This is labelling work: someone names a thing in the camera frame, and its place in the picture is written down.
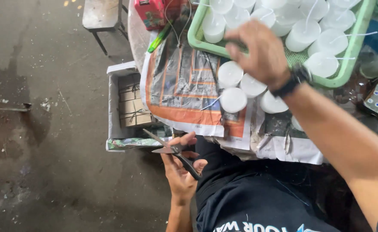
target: person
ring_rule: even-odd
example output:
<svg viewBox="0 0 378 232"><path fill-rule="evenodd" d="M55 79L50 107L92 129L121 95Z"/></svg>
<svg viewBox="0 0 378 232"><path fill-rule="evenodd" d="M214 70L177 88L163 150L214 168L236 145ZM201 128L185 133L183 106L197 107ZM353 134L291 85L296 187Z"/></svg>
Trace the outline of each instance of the person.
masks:
<svg viewBox="0 0 378 232"><path fill-rule="evenodd" d="M378 135L308 83L290 84L292 72L283 44L263 24L249 21L225 37L248 47L249 55L233 43L226 49L245 72L282 96L308 137L346 181L371 228L378 232ZM219 145L194 132L170 142L177 143L195 144L196 153L183 155L196 158L193 166L202 178L197 182L178 159L161 154L172 192L167 232L192 231L189 203L195 194L200 232L338 231L317 218L298 192L273 176L259 173L257 166L240 161Z"/></svg>

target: scissor blade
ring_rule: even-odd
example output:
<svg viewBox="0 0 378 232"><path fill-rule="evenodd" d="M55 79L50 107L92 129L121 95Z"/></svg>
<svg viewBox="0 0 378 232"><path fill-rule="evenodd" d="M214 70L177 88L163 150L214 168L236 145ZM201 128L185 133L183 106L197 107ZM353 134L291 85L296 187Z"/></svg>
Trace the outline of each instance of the scissor blade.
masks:
<svg viewBox="0 0 378 232"><path fill-rule="evenodd" d="M170 147L164 147L164 148L161 148L161 149L154 150L152 152L153 153L161 153L161 154L162 153L164 153L164 154L173 154L174 153Z"/></svg>
<svg viewBox="0 0 378 232"><path fill-rule="evenodd" d="M161 140L159 137L157 137L156 135L150 133L148 130L146 129L143 129L148 135L150 135L153 139L155 139L156 141L158 141L159 143L161 143L161 145L164 145L165 147L170 147L165 141Z"/></svg>

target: concrete floor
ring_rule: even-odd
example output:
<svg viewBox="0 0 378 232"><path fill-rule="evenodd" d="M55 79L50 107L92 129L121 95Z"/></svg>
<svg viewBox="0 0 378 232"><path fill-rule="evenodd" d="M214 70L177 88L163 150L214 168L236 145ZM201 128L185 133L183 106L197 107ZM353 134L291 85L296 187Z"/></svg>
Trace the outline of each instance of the concrete floor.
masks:
<svg viewBox="0 0 378 232"><path fill-rule="evenodd" d="M106 57L82 27L84 0L63 3L0 0L0 100L33 104L0 111L0 231L164 230L160 158L104 147L106 69L133 60L130 46L101 33Z"/></svg>

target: hand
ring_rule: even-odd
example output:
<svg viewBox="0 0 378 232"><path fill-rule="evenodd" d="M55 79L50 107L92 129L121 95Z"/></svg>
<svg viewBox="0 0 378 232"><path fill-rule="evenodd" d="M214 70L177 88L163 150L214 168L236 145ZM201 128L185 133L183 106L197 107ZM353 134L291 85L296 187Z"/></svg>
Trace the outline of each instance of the hand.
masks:
<svg viewBox="0 0 378 232"><path fill-rule="evenodd" d="M182 137L175 138L169 142L169 145L181 143L182 145L194 145L197 139L195 132L185 134ZM196 158L199 154L192 151L184 151L182 155L186 158ZM197 181L192 175L183 168L182 162L173 155L161 154L163 163L165 164L166 177L169 181L172 191L172 201L178 205L189 204L196 191ZM202 173L203 168L207 165L204 159L197 160L193 163L193 167Z"/></svg>
<svg viewBox="0 0 378 232"><path fill-rule="evenodd" d="M283 87L289 79L282 41L264 24L256 20L248 21L239 28L228 31L225 39L241 41L248 47L249 55L245 55L234 43L226 45L232 60L246 73L266 84L270 90Z"/></svg>

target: metal bench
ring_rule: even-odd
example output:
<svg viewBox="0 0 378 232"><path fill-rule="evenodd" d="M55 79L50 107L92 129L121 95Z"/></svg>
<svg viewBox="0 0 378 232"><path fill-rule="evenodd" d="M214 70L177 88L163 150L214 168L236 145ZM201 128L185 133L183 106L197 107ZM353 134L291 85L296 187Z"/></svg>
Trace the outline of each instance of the metal bench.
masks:
<svg viewBox="0 0 378 232"><path fill-rule="evenodd" d="M122 22L122 9L128 13L128 9L122 4L122 0L85 1L83 27L93 34L106 56L107 51L97 35L98 32L119 30L129 41L128 34Z"/></svg>

